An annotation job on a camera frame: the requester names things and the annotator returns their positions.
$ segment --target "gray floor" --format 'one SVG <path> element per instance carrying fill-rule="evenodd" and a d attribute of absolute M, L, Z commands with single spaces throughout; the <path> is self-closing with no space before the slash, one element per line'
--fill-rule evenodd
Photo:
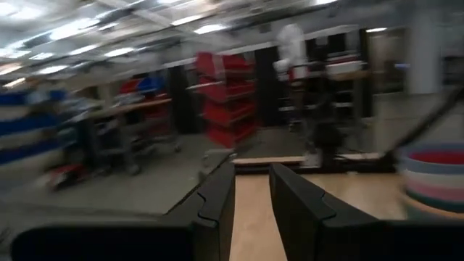
<path fill-rule="evenodd" d="M 369 120 L 369 127 L 362 134 L 362 146 L 357 147 L 354 140 L 348 141 L 347 146 L 365 152 L 382 152 L 413 128 L 441 100 L 440 95 L 376 96 L 376 117 Z M 464 126 L 461 112 L 461 108 L 454 109 L 440 124 L 431 126 L 420 141 L 460 140 Z M 160 148 L 152 158 L 145 160 L 144 171 L 139 176 L 115 173 L 58 193 L 51 193 L 32 183 L 3 194 L 0 225 L 21 231 L 52 220 L 149 219 L 149 215 L 126 215 L 121 211 L 164 213 L 198 183 L 204 152 L 220 148 L 203 135 L 183 136 L 181 141 L 181 153 L 176 154 L 168 147 Z M 251 140 L 249 144 L 252 146 L 244 148 L 239 157 L 298 156 L 303 152 L 297 134 L 288 132 L 287 128 L 261 130 L 259 139 Z M 110 214 L 93 210 L 120 212 Z"/>

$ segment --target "ceiling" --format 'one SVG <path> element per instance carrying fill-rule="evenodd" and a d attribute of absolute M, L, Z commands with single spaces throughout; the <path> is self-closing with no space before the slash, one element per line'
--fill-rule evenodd
<path fill-rule="evenodd" d="M 234 28 L 320 9 L 329 9 L 332 15 L 349 5 L 366 16 L 373 13 L 372 5 L 385 2 L 405 1 L 0 0 L 0 81 L 37 75 L 95 78 L 103 71 L 127 77 L 139 73 L 134 68 L 140 65 L 145 70 L 159 67 L 164 50 L 179 43 L 240 46 L 248 35 L 234 36 L 230 33 Z M 227 30 L 205 33 L 222 29 L 219 25 Z"/>

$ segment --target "stacked bowls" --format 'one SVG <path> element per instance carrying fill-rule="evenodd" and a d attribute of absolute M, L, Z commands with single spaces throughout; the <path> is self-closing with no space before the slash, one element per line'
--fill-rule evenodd
<path fill-rule="evenodd" d="M 409 146 L 398 167 L 409 218 L 464 220 L 464 142 Z"/>

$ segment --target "white pillar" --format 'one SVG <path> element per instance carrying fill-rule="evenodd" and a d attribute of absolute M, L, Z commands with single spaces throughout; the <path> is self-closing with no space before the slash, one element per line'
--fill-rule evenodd
<path fill-rule="evenodd" d="M 407 89 L 410 94 L 432 94 L 442 89 L 439 10 L 428 1 L 415 1 L 410 21 Z"/>

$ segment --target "red shelving unit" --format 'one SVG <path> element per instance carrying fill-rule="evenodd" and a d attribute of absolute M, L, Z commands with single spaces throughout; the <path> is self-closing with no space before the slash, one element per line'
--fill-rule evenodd
<path fill-rule="evenodd" d="M 198 92 L 205 99 L 202 116 L 208 137 L 226 148 L 235 148 L 257 132 L 254 83 L 247 80 L 253 66 L 236 55 L 199 52 L 196 56 Z"/>

